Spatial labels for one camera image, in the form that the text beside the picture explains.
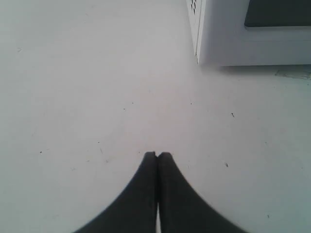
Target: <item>dark panel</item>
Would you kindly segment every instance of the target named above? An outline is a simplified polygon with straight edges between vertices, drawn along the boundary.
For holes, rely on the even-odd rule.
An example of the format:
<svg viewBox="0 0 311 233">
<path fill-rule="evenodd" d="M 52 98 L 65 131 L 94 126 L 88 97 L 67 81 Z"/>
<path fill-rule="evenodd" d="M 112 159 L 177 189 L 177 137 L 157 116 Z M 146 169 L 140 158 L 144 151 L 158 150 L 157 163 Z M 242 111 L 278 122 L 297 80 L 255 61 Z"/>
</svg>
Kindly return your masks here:
<svg viewBox="0 0 311 233">
<path fill-rule="evenodd" d="M 157 157 L 149 152 L 119 197 L 76 233 L 156 233 L 156 187 Z"/>
<path fill-rule="evenodd" d="M 191 188 L 173 157 L 158 157 L 162 233 L 245 233 L 226 220 Z"/>
<path fill-rule="evenodd" d="M 250 0 L 246 27 L 311 26 L 311 0 Z"/>
</svg>

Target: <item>white appliance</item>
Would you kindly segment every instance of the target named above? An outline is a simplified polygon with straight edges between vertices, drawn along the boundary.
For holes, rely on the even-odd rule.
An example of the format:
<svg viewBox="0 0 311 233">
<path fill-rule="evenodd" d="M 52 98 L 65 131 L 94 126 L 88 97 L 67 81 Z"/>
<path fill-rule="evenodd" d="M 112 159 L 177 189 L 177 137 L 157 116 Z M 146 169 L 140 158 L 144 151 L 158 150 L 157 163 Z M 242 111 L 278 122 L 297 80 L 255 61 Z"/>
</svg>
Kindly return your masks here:
<svg viewBox="0 0 311 233">
<path fill-rule="evenodd" d="M 311 0 L 187 0 L 199 64 L 311 64 Z"/>
</svg>

